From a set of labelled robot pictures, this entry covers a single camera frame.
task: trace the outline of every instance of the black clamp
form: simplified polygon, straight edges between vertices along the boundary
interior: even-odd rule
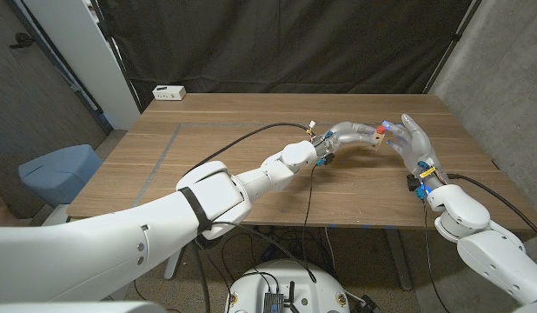
[[[406,180],[408,181],[409,191],[415,191],[421,187],[419,179],[417,179],[413,174],[407,175]]]
[[[197,200],[196,194],[189,187],[183,187],[178,191],[182,192],[183,196],[188,200],[191,209],[196,214],[197,220],[199,221],[198,232],[201,233],[204,230],[211,230],[213,223],[207,218],[207,214],[199,203],[199,200]]]

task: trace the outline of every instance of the black strap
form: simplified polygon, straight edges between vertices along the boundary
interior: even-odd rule
[[[207,214],[205,214],[205,210],[202,209],[199,200],[197,200],[196,194],[189,187],[183,187],[178,191],[182,192],[183,196],[188,200],[191,209],[196,213],[197,220],[199,221],[199,232],[211,230],[212,222],[207,218]]]

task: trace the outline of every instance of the blue connector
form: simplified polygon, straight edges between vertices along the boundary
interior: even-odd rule
[[[425,163],[425,161],[419,161],[417,165],[419,165],[419,167],[422,167],[425,170],[429,170],[431,168],[430,166],[428,166],[427,163]]]
[[[424,189],[423,187],[421,186],[421,188],[418,188],[415,190],[415,195],[420,199],[420,200],[425,200],[425,192],[424,192]]]

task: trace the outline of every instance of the white power strip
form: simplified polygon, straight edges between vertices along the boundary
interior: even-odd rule
[[[185,93],[183,86],[158,85],[153,90],[156,100],[182,100]]]

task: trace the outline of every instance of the transparent robotic hand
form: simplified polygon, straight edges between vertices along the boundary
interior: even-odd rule
[[[428,191],[448,184],[448,177],[442,171],[441,163],[425,131],[408,114],[403,114],[401,120],[403,125],[382,122],[386,130],[394,134],[394,141],[389,140],[387,144],[400,154],[406,168],[425,183]],[[421,174],[432,167],[435,167],[438,175],[421,177]]]
[[[367,143],[375,146],[379,143],[372,136],[375,131],[375,128],[362,123],[341,122],[336,124],[323,135],[313,138],[313,146],[320,158],[317,164],[332,162],[334,153],[344,144]]]

